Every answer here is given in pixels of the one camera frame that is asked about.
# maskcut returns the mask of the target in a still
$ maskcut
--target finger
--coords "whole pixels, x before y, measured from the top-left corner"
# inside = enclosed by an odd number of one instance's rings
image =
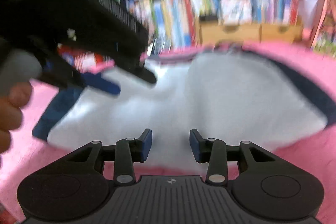
[[[23,107],[29,103],[33,92],[33,87],[29,82],[19,83],[11,88],[9,92],[9,102],[14,107]]]
[[[8,131],[0,130],[0,154],[11,146],[11,134]]]
[[[21,126],[22,112],[15,108],[6,98],[0,98],[0,128],[1,130],[13,130]]]

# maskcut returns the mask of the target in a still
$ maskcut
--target pink blanket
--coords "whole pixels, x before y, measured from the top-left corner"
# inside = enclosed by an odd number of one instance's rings
[[[278,59],[298,70],[320,85],[336,100],[336,62],[328,57],[315,55],[309,50],[284,43],[261,43],[246,45],[274,59]],[[23,110],[25,121],[20,130],[12,132],[13,144],[2,155],[0,170],[0,202],[19,221],[24,215],[16,199],[16,190],[27,175],[62,157],[67,151],[56,149],[32,138],[31,131],[41,114],[57,93],[57,89],[34,83],[34,95],[30,105]],[[276,151],[276,154],[298,167],[315,175],[323,184],[325,198],[318,213],[324,224],[336,223],[336,126],[314,136],[300,140],[291,146]],[[112,165],[106,165],[104,175],[111,178]],[[181,170],[144,168],[136,165],[136,174],[184,175]],[[230,177],[237,175],[237,169],[229,169]]]

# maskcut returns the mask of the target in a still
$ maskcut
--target wooden box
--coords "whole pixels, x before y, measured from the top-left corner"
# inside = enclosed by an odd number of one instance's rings
[[[262,42],[300,42],[302,40],[303,26],[296,25],[277,25],[262,24],[261,25],[261,41]]]
[[[220,25],[217,21],[200,21],[199,37],[202,45],[215,45],[220,42],[260,42],[260,24]]]

